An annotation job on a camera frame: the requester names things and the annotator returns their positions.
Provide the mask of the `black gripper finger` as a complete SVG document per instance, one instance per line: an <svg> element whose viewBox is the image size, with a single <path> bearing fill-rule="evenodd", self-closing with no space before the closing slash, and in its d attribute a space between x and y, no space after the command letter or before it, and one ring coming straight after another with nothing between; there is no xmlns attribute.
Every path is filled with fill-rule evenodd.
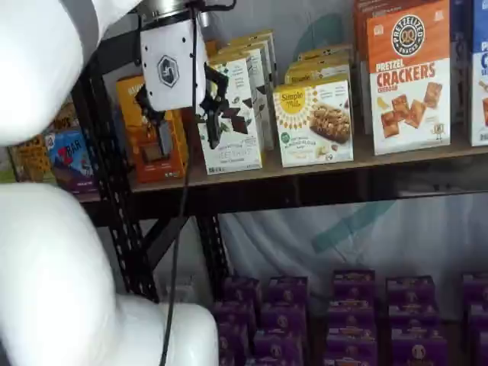
<svg viewBox="0 0 488 366"><path fill-rule="evenodd" d="M156 111L149 102L146 86L143 85L135 96L137 104L140 106L142 115L146 118L156 132L156 142L162 157L170 157L173 148L169 123L165 119L165 111Z"/></svg>
<svg viewBox="0 0 488 366"><path fill-rule="evenodd" d="M216 149L220 143L219 116L229 107L226 99L229 78L213 67L204 64L205 93L203 100L198 103L202 112L197 113L198 123L207 128L207 141L211 149Z"/></svg>

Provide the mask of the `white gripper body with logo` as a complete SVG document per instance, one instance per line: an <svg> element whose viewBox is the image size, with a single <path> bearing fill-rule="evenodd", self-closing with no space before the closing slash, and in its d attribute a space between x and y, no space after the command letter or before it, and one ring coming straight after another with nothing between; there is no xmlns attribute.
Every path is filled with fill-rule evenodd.
<svg viewBox="0 0 488 366"><path fill-rule="evenodd" d="M168 17L145 25L140 52L152 109L177 110L204 100L207 52L199 20Z"/></svg>

